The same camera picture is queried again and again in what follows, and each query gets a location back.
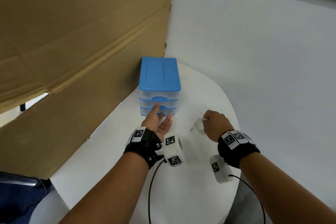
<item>transparent drawer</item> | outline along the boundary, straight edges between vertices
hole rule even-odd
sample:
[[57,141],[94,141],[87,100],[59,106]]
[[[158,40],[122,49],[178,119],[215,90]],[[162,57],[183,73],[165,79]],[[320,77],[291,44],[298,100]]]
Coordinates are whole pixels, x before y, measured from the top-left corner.
[[[142,108],[142,107],[140,107],[140,114],[142,116],[147,116],[151,110],[152,110],[152,108]],[[176,108],[174,108],[174,109],[167,109],[167,108],[162,109],[161,106],[160,106],[160,111],[158,113],[163,113],[164,116],[167,116],[168,114],[171,113],[174,116],[176,114]]]
[[140,99],[140,107],[143,107],[143,108],[153,108],[156,103],[166,108],[176,108],[177,107],[177,99],[171,100],[171,99],[166,99],[164,97],[155,97],[151,100]]
[[179,91],[160,92],[160,91],[140,91],[140,98],[152,99],[154,97],[164,97],[166,99],[177,100],[179,98]]

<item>blue plastic drawer unit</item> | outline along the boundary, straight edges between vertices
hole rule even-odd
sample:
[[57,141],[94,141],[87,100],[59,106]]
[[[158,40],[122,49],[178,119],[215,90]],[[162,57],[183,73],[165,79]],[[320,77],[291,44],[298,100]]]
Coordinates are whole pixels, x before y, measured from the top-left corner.
[[139,82],[141,115],[146,116],[155,103],[160,105],[160,112],[175,115],[180,90],[176,59],[142,58]]

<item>person's right arm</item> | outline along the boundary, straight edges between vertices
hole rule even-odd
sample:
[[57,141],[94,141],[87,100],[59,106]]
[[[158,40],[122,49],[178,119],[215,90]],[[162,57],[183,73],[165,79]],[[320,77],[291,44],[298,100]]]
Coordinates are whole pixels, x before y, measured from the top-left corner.
[[[204,131],[215,142],[233,130],[229,120],[218,112],[207,111]],[[274,224],[336,223],[336,213],[260,153],[243,157],[239,168],[254,189]]]

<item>hand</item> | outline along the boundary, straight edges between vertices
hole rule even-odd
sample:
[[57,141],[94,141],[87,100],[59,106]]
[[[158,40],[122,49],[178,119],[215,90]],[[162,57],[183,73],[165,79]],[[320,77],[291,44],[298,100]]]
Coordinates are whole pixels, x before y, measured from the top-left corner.
[[207,110],[203,118],[209,121],[203,121],[204,132],[212,141],[216,143],[218,143],[218,138],[222,134],[234,130],[228,118],[219,112]]
[[163,141],[163,137],[169,131],[173,121],[171,120],[172,114],[170,113],[159,126],[159,121],[163,117],[162,113],[159,116],[157,116],[157,113],[159,111],[160,106],[158,104],[155,104],[153,110],[147,115],[146,119],[142,122],[141,126],[154,131],[157,137],[161,141]]

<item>blue lid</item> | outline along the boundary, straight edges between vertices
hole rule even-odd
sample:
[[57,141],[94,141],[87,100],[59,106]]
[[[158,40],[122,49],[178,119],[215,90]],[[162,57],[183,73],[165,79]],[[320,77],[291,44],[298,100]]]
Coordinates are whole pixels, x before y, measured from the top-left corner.
[[177,61],[174,58],[143,57],[139,89],[142,91],[180,91]]
[[[146,109],[146,110],[148,110],[148,109],[153,109],[154,107],[140,107],[141,109]],[[167,107],[165,107],[165,106],[163,106],[163,105],[160,105],[160,110],[173,110],[173,109],[176,109],[176,107],[174,107],[174,108],[167,108]]]
[[177,101],[178,99],[167,99],[165,97],[153,97],[152,99],[140,98],[140,100],[153,101],[153,102],[171,102],[171,101]]

